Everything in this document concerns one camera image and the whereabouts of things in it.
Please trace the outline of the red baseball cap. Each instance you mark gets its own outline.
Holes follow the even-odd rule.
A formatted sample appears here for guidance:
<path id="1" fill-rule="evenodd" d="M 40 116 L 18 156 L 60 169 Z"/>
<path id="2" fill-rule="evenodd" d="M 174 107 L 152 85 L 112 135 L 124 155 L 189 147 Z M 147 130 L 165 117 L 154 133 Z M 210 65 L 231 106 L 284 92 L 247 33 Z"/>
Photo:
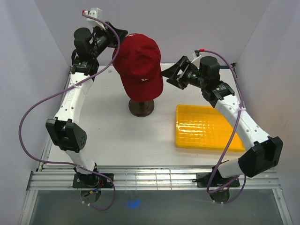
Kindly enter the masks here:
<path id="1" fill-rule="evenodd" d="M 144 34 L 128 35 L 112 63 L 128 97 L 159 97 L 163 91 L 161 52 L 157 43 Z"/>

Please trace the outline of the black cap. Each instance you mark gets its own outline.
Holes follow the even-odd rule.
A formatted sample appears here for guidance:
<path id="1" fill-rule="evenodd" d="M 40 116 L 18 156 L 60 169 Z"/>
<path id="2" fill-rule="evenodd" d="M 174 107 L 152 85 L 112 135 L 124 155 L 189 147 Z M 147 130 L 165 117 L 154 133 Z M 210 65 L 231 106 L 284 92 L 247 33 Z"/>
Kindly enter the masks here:
<path id="1" fill-rule="evenodd" d="M 156 97 L 148 97 L 148 96 L 137 96 L 137 97 L 130 97 L 131 100 L 135 102 L 147 102 L 156 99 Z"/>

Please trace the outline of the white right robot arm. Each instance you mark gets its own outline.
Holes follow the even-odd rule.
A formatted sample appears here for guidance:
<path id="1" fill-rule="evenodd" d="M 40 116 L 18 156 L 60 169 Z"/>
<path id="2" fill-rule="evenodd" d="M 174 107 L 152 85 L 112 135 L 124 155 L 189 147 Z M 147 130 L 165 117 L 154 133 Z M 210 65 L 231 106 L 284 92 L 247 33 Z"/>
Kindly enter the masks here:
<path id="1" fill-rule="evenodd" d="M 278 165 L 283 141 L 278 136 L 271 137 L 242 108 L 241 98 L 221 81 L 220 64 L 215 57 L 202 57 L 196 66 L 183 56 L 161 75 L 181 90 L 188 85 L 200 88 L 204 99 L 229 122 L 246 149 L 240 158 L 215 165 L 211 173 L 215 185 L 223 186 L 240 175 L 252 178 Z"/>

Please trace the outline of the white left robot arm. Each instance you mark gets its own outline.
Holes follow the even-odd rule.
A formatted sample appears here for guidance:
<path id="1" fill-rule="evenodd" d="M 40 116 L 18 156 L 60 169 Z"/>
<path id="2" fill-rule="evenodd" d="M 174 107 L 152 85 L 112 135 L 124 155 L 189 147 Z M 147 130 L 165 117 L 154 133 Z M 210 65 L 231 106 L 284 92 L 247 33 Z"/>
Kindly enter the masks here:
<path id="1" fill-rule="evenodd" d="M 74 32 L 69 90 L 54 118 L 45 124 L 53 144 L 72 159 L 78 179 L 91 188 L 98 185 L 99 175 L 96 163 L 83 155 L 87 134 L 79 126 L 80 113 L 98 71 L 98 56 L 108 47 L 117 48 L 127 34 L 127 30 L 117 29 L 109 22 L 93 30 L 83 27 Z"/>

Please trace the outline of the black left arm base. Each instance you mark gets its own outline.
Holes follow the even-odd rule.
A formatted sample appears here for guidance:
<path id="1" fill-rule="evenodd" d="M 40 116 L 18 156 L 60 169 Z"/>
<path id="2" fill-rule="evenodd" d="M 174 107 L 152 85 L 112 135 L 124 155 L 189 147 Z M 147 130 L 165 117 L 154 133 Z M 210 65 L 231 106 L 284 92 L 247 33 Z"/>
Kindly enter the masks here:
<path id="1" fill-rule="evenodd" d="M 73 188 L 112 188 L 112 183 L 102 176 L 95 174 L 76 173 L 73 179 Z"/>

